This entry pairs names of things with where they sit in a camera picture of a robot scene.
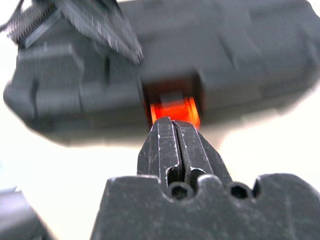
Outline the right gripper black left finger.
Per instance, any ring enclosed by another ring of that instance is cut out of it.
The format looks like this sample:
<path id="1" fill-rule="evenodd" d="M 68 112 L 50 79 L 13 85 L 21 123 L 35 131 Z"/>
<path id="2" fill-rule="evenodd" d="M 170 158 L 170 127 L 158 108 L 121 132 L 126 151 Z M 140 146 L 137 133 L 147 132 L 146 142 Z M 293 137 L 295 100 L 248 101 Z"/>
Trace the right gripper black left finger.
<path id="1" fill-rule="evenodd" d="M 185 166 L 174 122 L 157 119 L 138 154 L 137 175 L 156 176 L 161 184 L 185 181 Z"/>

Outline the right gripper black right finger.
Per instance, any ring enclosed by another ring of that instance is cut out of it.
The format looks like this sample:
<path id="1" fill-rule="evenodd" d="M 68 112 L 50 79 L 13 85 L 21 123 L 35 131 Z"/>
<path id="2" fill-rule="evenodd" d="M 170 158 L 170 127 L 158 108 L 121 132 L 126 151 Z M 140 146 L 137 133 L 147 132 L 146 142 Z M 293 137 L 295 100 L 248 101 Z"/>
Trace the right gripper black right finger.
<path id="1" fill-rule="evenodd" d="M 197 185 L 201 175 L 214 175 L 224 186 L 233 180 L 220 154 L 191 123 L 174 121 L 184 166 L 184 181 Z"/>

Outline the ribbed black finger of the left gripper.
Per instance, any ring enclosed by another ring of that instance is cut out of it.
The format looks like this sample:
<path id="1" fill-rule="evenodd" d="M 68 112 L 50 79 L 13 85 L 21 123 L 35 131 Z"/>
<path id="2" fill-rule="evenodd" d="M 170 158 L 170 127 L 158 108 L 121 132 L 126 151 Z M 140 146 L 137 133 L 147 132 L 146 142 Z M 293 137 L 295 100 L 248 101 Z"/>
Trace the ribbed black finger of the left gripper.
<path id="1" fill-rule="evenodd" d="M 29 48 L 48 29 L 48 22 L 60 14 L 55 0 L 30 1 L 30 6 L 23 9 L 25 0 L 18 0 L 12 15 L 4 23 L 6 36 L 19 48 Z"/>
<path id="2" fill-rule="evenodd" d="M 58 8 L 81 34 L 133 63 L 143 60 L 142 46 L 117 0 L 58 0 Z"/>

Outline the black plastic tool case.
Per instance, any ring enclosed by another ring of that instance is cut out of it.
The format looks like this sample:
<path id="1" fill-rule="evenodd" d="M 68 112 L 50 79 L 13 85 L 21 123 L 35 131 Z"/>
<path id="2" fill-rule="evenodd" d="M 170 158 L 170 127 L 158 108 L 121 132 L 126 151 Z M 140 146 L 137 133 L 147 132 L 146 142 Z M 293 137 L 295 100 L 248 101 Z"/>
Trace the black plastic tool case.
<path id="1" fill-rule="evenodd" d="M 59 9 L 16 65 L 7 107 L 52 141 L 144 135 L 150 104 L 194 97 L 202 126 L 282 108 L 320 79 L 320 14 L 308 0 L 116 0 L 142 47 L 133 63 Z"/>

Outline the orange plastic block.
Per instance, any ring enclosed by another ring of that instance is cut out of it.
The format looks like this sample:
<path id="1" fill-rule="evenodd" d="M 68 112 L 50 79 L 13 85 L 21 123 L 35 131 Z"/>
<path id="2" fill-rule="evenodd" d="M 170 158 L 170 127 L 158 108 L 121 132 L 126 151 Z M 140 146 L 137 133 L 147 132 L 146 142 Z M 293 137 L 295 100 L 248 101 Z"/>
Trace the orange plastic block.
<path id="1" fill-rule="evenodd" d="M 157 102 L 150 104 L 151 122 L 169 117 L 172 121 L 183 121 L 194 125 L 197 129 L 201 126 L 200 115 L 194 97 L 184 97 L 181 100 Z"/>

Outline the dark grey robot body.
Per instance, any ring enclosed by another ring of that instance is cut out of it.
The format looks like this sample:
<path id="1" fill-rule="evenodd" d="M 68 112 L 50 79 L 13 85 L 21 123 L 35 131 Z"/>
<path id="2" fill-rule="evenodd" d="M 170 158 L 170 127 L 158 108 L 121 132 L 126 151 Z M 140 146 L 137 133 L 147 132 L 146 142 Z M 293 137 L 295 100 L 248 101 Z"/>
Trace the dark grey robot body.
<path id="1" fill-rule="evenodd" d="M 21 191 L 0 193 L 0 240 L 54 240 Z"/>

